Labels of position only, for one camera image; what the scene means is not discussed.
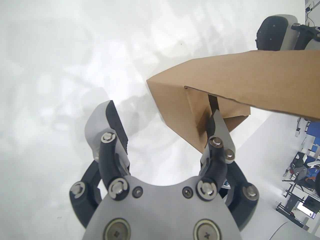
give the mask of silver bolt head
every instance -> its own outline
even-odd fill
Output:
[[[71,187],[70,191],[72,192],[73,195],[77,195],[81,192],[81,186],[79,184],[74,185]]]
[[[230,158],[232,158],[232,157],[234,156],[234,153],[233,153],[233,151],[232,151],[231,149],[226,149],[226,150],[225,150],[225,156],[226,156],[228,159],[230,159]]]
[[[112,139],[112,133],[105,133],[103,135],[103,139],[106,141],[110,141]]]
[[[257,192],[252,186],[247,187],[247,193],[250,197],[255,197],[257,195]]]
[[[213,192],[214,192],[214,188],[213,186],[208,183],[208,182],[204,182],[202,184],[202,187],[201,187],[202,191],[208,195],[211,195]]]
[[[120,194],[123,192],[124,190],[124,186],[123,183],[118,181],[115,185],[112,186],[111,188],[112,192],[114,192],[115,194]]]
[[[217,146],[221,145],[221,139],[218,137],[215,137],[214,139],[212,139],[212,142]]]

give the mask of gray metal plate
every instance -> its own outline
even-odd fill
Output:
[[[84,127],[84,136],[92,149],[93,158],[95,159],[99,156],[101,136],[106,132],[114,133],[118,138],[115,145],[115,152],[119,154],[124,165],[128,167],[130,164],[128,155],[119,141],[117,133],[110,128],[106,117],[106,108],[109,103],[110,101],[103,102],[94,109]]]
[[[129,223],[130,240],[193,239],[194,227],[201,219],[213,221],[219,227],[222,239],[241,239],[220,195],[209,202],[197,196],[195,188],[199,177],[172,186],[154,186],[132,176],[125,179],[130,186],[129,195],[122,201],[114,201],[106,195],[87,226],[83,240],[103,239],[105,227],[115,218],[123,218]],[[143,188],[139,199],[132,197],[136,186]],[[185,186],[193,189],[191,199],[183,197]]]
[[[223,147],[225,150],[231,149],[234,153],[236,153],[236,147],[232,141],[232,138],[230,136],[230,132],[229,132],[219,110],[215,111],[213,118],[214,118],[214,122],[216,125],[215,133],[213,136],[219,137],[223,141]],[[206,164],[206,160],[209,156],[210,156],[209,146],[207,145],[204,152],[203,152],[203,155],[200,159],[200,161],[203,165]]]

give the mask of cardboard flap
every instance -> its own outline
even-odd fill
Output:
[[[192,59],[149,80],[166,124],[203,152],[207,95],[232,129],[254,106],[320,119],[320,50],[249,51]]]

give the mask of metal washer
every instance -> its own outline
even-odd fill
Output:
[[[193,229],[194,240],[220,240],[221,234],[217,225],[208,219],[198,221]]]
[[[129,223],[122,218],[113,219],[105,227],[104,240],[130,240],[131,228]]]

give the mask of white wall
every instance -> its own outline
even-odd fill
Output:
[[[313,2],[310,4],[309,3],[310,0],[305,0],[306,3],[308,3],[308,5],[311,5],[313,6]],[[314,9],[312,10],[311,12],[309,12],[308,14],[308,17],[314,22],[312,22],[310,19],[307,19],[307,16],[305,17],[305,23],[306,25],[309,25],[310,26],[320,26],[320,4]]]

